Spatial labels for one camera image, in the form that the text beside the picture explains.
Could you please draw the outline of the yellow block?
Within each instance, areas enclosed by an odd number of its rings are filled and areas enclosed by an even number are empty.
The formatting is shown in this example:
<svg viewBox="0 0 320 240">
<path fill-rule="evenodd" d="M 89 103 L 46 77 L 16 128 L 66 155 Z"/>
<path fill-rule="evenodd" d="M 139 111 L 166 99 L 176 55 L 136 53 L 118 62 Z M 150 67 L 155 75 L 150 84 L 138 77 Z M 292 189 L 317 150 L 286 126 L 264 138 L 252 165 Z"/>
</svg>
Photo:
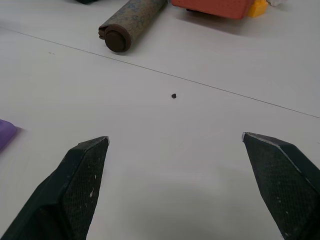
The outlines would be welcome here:
<svg viewBox="0 0 320 240">
<path fill-rule="evenodd" d="M 254 0 L 247 15 L 251 18 L 259 17 L 266 12 L 268 5 L 266 0 Z"/>
</svg>

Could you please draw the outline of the orange tray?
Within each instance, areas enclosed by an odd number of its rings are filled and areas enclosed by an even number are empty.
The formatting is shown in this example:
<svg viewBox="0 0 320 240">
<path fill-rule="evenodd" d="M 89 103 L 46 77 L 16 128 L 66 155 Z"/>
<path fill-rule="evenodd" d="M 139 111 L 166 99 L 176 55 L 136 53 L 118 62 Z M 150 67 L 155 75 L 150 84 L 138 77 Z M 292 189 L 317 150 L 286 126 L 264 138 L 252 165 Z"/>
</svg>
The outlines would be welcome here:
<svg viewBox="0 0 320 240">
<path fill-rule="evenodd" d="M 171 0 L 173 6 L 227 19 L 244 18 L 254 0 Z"/>
</svg>

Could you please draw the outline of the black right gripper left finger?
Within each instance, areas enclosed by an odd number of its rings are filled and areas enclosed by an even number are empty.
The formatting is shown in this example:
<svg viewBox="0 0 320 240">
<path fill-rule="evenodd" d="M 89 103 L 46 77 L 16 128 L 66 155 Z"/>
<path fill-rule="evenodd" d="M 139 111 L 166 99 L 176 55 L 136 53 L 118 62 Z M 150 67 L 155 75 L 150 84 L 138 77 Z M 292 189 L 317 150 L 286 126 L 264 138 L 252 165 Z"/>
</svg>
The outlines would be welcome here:
<svg viewBox="0 0 320 240">
<path fill-rule="evenodd" d="M 34 190 L 0 240 L 86 240 L 98 203 L 107 136 L 71 148 Z"/>
</svg>

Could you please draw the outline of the purple eraser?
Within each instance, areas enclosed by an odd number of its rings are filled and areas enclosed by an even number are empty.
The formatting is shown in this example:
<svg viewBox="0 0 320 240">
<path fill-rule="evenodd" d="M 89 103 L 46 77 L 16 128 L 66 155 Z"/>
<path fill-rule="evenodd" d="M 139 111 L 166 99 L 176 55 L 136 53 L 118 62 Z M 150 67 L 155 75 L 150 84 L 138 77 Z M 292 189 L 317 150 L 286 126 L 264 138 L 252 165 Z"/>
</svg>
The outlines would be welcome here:
<svg viewBox="0 0 320 240">
<path fill-rule="evenodd" d="M 8 145 L 16 132 L 17 128 L 11 122 L 0 119 L 0 152 Z"/>
</svg>

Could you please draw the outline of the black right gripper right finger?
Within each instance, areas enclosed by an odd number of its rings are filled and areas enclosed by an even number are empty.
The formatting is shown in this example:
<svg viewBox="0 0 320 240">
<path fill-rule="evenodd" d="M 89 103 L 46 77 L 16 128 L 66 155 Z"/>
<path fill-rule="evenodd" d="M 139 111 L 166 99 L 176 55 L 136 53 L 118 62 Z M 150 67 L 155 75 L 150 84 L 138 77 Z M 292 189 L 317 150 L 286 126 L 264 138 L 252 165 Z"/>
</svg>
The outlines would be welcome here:
<svg viewBox="0 0 320 240">
<path fill-rule="evenodd" d="M 283 140 L 244 132 L 242 142 L 284 240 L 320 240 L 320 169 Z"/>
</svg>

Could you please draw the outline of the rolled brown mat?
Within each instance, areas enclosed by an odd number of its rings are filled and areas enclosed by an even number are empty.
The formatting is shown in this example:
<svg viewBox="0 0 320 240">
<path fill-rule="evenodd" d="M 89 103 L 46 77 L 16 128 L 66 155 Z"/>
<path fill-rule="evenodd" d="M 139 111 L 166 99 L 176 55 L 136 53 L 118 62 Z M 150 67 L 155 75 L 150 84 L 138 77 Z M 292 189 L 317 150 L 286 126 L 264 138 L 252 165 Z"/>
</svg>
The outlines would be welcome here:
<svg viewBox="0 0 320 240">
<path fill-rule="evenodd" d="M 98 36 L 115 53 L 128 51 L 167 0 L 129 0 L 99 28 Z"/>
</svg>

